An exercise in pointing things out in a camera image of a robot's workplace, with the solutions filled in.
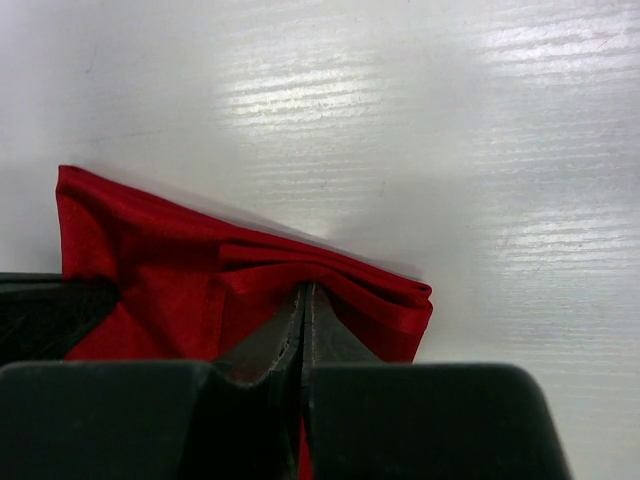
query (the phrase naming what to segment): tabletop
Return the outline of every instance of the tabletop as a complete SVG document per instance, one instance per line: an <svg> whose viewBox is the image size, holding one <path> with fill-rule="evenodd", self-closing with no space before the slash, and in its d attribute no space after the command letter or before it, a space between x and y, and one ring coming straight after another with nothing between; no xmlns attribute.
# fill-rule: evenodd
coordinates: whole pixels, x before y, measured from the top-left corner
<svg viewBox="0 0 640 480"><path fill-rule="evenodd" d="M59 271L82 165L424 280L417 361L524 367L577 479L640 477L637 2L0 0L0 45L0 271Z"/></svg>

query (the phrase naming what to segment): red towel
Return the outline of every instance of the red towel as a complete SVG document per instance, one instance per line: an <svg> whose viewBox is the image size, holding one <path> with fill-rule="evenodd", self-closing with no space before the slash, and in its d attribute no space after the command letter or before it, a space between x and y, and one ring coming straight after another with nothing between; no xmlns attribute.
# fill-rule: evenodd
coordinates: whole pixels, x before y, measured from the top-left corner
<svg viewBox="0 0 640 480"><path fill-rule="evenodd" d="M331 295L345 325L385 361L411 361L427 328L431 288L322 248L191 211L60 167L65 278L120 288L109 317L70 360L212 360L268 320L300 282Z"/></svg>

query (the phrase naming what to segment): folded red fabric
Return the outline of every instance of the folded red fabric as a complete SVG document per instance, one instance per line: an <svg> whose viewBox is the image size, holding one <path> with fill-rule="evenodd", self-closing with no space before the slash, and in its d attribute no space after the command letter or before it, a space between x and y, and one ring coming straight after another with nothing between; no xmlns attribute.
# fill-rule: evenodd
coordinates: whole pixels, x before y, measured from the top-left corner
<svg viewBox="0 0 640 480"><path fill-rule="evenodd" d="M57 188L65 278L120 289L109 317L70 360L212 360L315 280L338 317L385 361L411 361L431 288L344 255L256 232L85 170L61 166Z"/></svg>

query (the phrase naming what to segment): black object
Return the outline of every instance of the black object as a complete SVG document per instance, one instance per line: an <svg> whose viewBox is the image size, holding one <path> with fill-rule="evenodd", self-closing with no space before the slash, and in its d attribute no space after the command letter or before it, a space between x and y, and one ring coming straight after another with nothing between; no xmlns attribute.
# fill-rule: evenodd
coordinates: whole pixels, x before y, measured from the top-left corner
<svg viewBox="0 0 640 480"><path fill-rule="evenodd" d="M0 290L0 305L12 306L0 309L2 325L13 325L0 337L4 361L62 358L117 298L104 282L53 278L37 288L23 281L21 289L5 277L9 284ZM62 293L67 288L74 293ZM51 291L39 309L42 289ZM78 298L91 312L78 310ZM31 324L15 316L23 311L55 326L28 349ZM383 364L336 318L317 284L299 287L211 364L9 365L0 370L0 412L3 479L292 480L301 417L316 480L569 478L526 373Z"/></svg>

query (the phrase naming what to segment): red garment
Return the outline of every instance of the red garment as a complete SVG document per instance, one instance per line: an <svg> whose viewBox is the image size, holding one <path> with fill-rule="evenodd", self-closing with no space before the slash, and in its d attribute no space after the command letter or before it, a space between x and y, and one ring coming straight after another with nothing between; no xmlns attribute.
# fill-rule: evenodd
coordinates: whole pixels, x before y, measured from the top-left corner
<svg viewBox="0 0 640 480"><path fill-rule="evenodd" d="M385 361L411 361L431 288L322 248L240 228L75 167L57 188L65 278L120 288L70 360L212 360L268 320L300 282L330 292L347 327Z"/></svg>

